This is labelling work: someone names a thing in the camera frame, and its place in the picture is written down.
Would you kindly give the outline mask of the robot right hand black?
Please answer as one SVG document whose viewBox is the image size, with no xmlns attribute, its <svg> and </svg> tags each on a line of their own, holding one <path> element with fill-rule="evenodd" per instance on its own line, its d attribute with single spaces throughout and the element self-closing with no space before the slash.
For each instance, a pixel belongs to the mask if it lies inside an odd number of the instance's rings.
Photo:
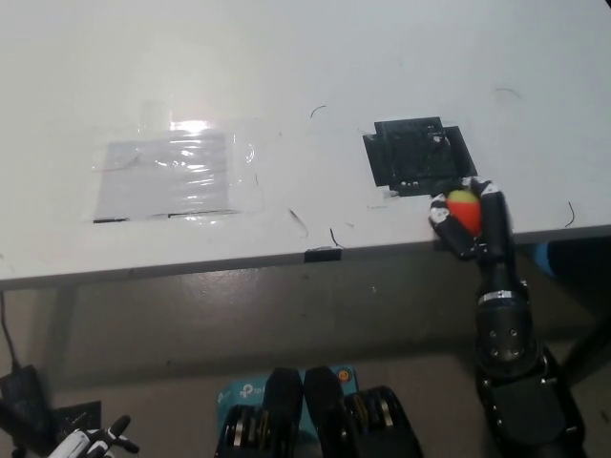
<svg viewBox="0 0 611 458">
<path fill-rule="evenodd" d="M 483 177 L 464 177 L 455 190 L 472 192 L 480 208 L 480 233 L 472 234 L 449 206 L 449 194 L 432 198 L 429 223 L 457 259 L 475 260 L 482 276 L 477 293 L 485 302 L 491 297 L 529 301 L 528 289 L 516 271 L 516 250 L 506 199 L 501 190 Z"/>
</svg>

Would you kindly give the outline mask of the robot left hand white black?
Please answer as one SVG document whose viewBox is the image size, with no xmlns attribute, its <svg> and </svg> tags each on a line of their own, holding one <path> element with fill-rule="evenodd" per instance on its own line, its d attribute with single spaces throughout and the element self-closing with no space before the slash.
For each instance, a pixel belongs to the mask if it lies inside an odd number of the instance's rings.
<svg viewBox="0 0 611 458">
<path fill-rule="evenodd" d="M 131 417 L 123 415 L 107 428 L 76 429 L 53 450 L 49 458 L 114 457 L 112 448 L 138 454 L 139 446 L 124 435 L 130 423 Z"/>
</svg>

